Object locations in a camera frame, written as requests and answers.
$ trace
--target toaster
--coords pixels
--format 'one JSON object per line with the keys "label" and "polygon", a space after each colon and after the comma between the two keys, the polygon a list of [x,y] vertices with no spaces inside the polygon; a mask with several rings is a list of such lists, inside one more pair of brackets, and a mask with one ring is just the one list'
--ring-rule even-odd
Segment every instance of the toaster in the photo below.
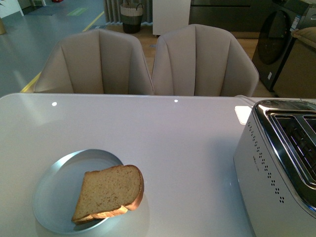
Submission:
{"label": "toaster", "polygon": [[316,236],[316,104],[257,102],[234,165],[257,237]]}

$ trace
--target bread slice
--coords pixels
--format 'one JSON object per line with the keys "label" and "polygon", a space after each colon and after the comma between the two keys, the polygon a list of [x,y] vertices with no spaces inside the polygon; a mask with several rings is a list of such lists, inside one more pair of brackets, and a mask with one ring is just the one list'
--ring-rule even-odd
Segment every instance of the bread slice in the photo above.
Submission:
{"label": "bread slice", "polygon": [[139,206],[143,193],[143,175],[134,165],[86,172],[72,221],[79,225],[125,214]]}

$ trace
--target gray floor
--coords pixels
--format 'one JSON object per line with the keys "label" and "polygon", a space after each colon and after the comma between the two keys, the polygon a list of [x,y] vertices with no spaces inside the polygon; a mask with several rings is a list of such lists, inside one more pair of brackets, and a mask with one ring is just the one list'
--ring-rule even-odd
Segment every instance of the gray floor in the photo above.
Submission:
{"label": "gray floor", "polygon": [[[20,92],[44,67],[54,45],[62,38],[84,31],[103,11],[103,0],[46,0],[32,13],[14,13],[2,19],[6,34],[0,36],[0,98]],[[77,8],[79,16],[68,16]],[[95,25],[105,25],[102,15]]]}

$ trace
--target plate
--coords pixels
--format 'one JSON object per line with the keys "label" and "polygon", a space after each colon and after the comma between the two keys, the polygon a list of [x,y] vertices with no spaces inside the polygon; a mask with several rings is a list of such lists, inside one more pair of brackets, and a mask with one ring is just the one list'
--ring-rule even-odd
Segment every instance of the plate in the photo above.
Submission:
{"label": "plate", "polygon": [[33,211],[38,222],[58,234],[78,234],[106,219],[76,226],[71,218],[80,195],[84,173],[102,170],[122,162],[113,154],[97,149],[71,153],[54,163],[40,179],[33,196]]}

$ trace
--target washing machine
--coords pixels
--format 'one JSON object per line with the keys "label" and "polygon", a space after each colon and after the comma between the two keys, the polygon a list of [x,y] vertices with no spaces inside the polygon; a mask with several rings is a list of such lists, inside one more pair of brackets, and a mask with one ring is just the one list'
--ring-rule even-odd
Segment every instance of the washing machine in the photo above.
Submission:
{"label": "washing machine", "polygon": [[291,32],[316,26],[316,0],[272,0],[252,62],[264,86],[273,92],[285,61],[293,47]]}

